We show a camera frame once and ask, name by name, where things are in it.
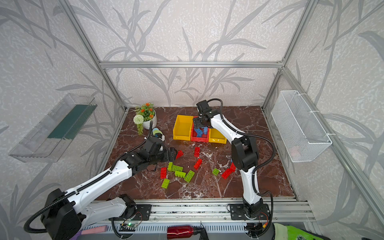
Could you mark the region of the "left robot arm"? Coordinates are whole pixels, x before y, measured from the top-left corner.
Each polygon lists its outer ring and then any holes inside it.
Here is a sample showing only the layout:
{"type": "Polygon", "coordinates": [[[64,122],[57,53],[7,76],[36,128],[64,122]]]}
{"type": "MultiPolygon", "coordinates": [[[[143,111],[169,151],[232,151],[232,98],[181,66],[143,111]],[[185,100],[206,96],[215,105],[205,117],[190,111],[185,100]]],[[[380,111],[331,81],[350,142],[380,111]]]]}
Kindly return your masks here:
{"type": "Polygon", "coordinates": [[[69,240],[83,227],[133,214],[135,203],[126,195],[99,204],[93,201],[150,165],[173,162],[177,154],[175,148],[166,147],[161,139],[148,137],[88,181],[64,192],[52,191],[45,206],[25,222],[23,229],[30,234],[47,233],[53,240],[69,240]]]}

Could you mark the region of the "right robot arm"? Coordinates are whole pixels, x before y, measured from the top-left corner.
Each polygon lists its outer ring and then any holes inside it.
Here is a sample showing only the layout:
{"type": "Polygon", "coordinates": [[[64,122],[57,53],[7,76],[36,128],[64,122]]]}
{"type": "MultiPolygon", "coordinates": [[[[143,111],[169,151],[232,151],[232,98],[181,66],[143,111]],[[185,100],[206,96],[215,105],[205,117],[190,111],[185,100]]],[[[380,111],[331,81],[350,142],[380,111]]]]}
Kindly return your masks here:
{"type": "Polygon", "coordinates": [[[241,131],[223,115],[223,101],[217,98],[197,103],[198,117],[194,119],[196,128],[210,128],[219,131],[231,143],[232,161],[240,170],[243,183],[243,204],[246,214],[253,218],[263,207],[262,196],[257,182],[257,171],[268,165],[276,156],[277,150],[269,139],[241,131]],[[270,158],[259,164],[257,139],[266,141],[272,147],[270,158]]]}

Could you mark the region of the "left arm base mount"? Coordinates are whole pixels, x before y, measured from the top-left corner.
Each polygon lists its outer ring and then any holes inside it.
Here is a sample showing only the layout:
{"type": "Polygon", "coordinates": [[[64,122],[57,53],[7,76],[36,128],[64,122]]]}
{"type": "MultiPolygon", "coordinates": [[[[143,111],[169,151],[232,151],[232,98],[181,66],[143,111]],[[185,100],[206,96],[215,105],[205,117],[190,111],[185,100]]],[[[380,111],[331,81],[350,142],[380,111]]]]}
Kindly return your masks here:
{"type": "Polygon", "coordinates": [[[148,221],[150,219],[152,205],[139,204],[134,207],[128,207],[126,219],[129,221],[148,221]]]}

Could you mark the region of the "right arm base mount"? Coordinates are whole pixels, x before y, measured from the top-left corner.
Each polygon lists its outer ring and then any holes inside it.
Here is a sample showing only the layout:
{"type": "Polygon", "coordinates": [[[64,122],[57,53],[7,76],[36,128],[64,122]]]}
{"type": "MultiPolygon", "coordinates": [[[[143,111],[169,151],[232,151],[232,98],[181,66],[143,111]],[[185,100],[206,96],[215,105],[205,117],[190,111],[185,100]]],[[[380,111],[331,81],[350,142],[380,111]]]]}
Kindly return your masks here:
{"type": "Polygon", "coordinates": [[[228,211],[231,214],[231,220],[263,220],[268,221],[270,219],[270,209],[268,204],[259,201],[258,203],[249,205],[243,204],[229,204],[228,211]]]}

